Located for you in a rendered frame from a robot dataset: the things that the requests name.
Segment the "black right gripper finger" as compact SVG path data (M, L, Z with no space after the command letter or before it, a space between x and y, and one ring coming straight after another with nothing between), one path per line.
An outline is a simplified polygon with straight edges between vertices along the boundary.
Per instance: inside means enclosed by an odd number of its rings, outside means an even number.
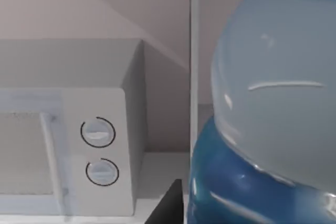
M144 224L183 224L182 180L176 179Z

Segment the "microwave oven door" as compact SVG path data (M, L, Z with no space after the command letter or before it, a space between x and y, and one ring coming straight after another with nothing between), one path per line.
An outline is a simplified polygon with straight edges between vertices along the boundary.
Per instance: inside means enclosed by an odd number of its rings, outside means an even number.
M0 89L0 215L59 216L39 118L41 112L55 115L65 131L71 202L69 151L60 91Z

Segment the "round microwave knob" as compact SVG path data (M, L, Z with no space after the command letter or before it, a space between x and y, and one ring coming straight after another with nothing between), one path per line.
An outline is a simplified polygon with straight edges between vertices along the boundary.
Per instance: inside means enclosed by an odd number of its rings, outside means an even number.
M118 166L107 158L100 158L96 162L88 162L85 173L91 183L100 187L113 185L120 175Z
M81 124L80 135L89 146L105 148L115 140L116 130L110 121L98 116Z

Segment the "pale microwave oven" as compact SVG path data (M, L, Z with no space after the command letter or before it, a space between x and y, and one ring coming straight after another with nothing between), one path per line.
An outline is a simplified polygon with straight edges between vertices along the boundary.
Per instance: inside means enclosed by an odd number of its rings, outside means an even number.
M145 138L141 41L138 39L0 39L0 89L58 90L68 144L72 216L128 217L134 214ZM105 148L86 144L84 121L110 121L115 140ZM88 162L113 161L119 179L111 186L91 183Z

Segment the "pale blue plastic bottle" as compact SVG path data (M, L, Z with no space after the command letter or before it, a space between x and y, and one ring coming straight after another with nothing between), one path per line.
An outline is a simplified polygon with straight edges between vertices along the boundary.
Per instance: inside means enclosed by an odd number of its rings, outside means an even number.
M187 224L336 224L336 0L241 0L211 86Z

